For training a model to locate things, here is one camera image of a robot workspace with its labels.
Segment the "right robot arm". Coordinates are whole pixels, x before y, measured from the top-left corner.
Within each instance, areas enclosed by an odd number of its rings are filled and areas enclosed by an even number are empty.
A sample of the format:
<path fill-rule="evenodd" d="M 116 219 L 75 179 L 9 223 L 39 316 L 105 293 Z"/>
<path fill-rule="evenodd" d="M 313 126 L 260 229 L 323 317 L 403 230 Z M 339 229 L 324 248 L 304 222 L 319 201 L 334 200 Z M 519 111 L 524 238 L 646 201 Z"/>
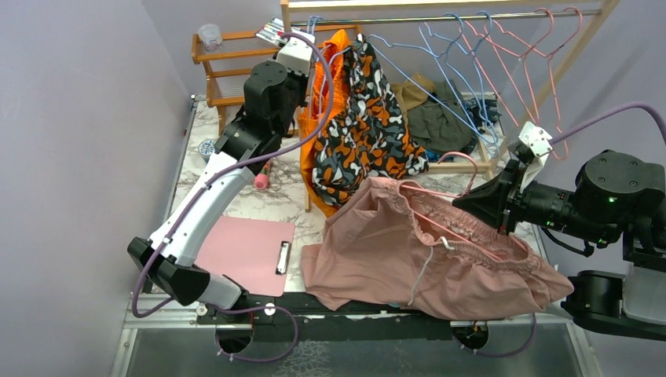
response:
<path fill-rule="evenodd" d="M 519 222 L 583 241 L 580 255 L 621 243 L 626 275 L 586 270 L 573 276 L 562 308 L 573 322 L 605 335 L 665 338 L 665 171 L 625 153 L 605 150 L 579 170 L 574 191 L 522 184 L 526 168 L 512 159 L 499 176 L 455 199 L 455 207 L 507 235 Z"/>

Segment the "pink shorts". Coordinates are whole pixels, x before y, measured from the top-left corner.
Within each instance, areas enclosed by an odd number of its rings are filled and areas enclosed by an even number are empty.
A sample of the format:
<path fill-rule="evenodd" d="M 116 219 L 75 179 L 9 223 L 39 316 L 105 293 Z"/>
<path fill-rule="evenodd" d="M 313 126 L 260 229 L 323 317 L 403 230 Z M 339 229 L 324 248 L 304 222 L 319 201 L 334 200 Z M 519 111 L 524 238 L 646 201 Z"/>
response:
<path fill-rule="evenodd" d="M 363 181 L 326 220 L 322 241 L 302 248 L 305 290 L 328 309 L 358 301 L 445 320 L 495 320 L 542 312 L 573 292 L 567 277 L 516 236 L 525 248 L 509 248 L 504 261 L 444 244 L 442 232 L 417 219 L 397 193 L 397 182 Z"/>

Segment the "camouflage orange black shorts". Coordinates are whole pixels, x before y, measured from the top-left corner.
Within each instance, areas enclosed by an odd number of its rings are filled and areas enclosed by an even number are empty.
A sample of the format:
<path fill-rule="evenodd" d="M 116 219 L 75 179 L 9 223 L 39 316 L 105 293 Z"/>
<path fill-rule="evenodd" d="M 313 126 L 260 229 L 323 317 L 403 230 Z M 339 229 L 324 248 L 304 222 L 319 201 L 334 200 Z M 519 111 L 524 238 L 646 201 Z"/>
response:
<path fill-rule="evenodd" d="M 314 141 L 313 167 L 304 173 L 313 202 L 326 215 L 348 202 L 366 178 L 401 179 L 429 167 L 365 36 L 334 61 L 342 63 L 340 87 L 347 97 Z"/>

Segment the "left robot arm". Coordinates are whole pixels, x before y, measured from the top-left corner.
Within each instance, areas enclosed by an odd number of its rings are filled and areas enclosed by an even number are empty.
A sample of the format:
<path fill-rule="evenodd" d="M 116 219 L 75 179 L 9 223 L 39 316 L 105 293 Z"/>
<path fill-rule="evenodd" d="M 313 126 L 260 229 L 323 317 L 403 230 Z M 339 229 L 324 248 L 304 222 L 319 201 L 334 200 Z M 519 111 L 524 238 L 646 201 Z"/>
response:
<path fill-rule="evenodd" d="M 267 60 L 251 69 L 243 85 L 244 103 L 216 140 L 199 180 L 149 238 L 135 237 L 128 245 L 140 270 L 134 294 L 150 280 L 183 306 L 204 302 L 217 306 L 228 322 L 243 319 L 243 288 L 197 266 L 197 255 L 227 206 L 278 155 L 295 110 L 305 103 L 310 70 L 307 60 Z"/>

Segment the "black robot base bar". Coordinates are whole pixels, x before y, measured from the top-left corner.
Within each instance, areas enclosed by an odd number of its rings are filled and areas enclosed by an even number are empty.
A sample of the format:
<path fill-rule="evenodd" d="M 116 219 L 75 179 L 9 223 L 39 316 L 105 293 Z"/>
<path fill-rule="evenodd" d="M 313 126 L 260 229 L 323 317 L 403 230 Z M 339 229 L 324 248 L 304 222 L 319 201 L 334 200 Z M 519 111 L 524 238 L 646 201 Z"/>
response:
<path fill-rule="evenodd" d="M 274 298 L 242 295 L 231 313 L 208 304 L 196 311 L 197 324 L 213 325 L 223 343 L 245 346 L 256 342 L 345 342 L 381 340 L 456 340 L 470 348 L 489 340 L 484 321 L 451 322 L 413 309 L 357 301 L 331 311 L 314 296 L 290 292 Z"/>

